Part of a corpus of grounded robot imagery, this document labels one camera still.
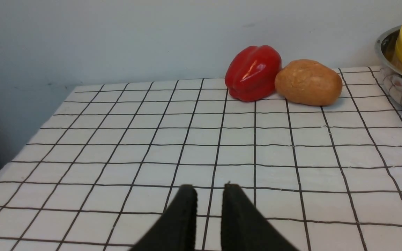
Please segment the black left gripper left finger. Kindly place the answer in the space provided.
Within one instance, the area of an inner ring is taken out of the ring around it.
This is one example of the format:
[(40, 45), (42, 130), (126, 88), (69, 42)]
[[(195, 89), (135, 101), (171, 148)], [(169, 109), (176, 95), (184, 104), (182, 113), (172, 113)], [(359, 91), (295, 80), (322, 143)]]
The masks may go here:
[(131, 251), (194, 251), (197, 202), (192, 185), (180, 186), (166, 211)]

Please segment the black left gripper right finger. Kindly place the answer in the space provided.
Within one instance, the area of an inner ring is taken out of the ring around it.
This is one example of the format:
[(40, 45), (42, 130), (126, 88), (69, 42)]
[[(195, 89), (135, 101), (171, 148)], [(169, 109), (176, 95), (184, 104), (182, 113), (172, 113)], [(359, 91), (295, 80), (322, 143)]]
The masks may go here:
[(252, 204), (237, 184), (225, 184), (222, 195), (223, 251), (296, 251)]

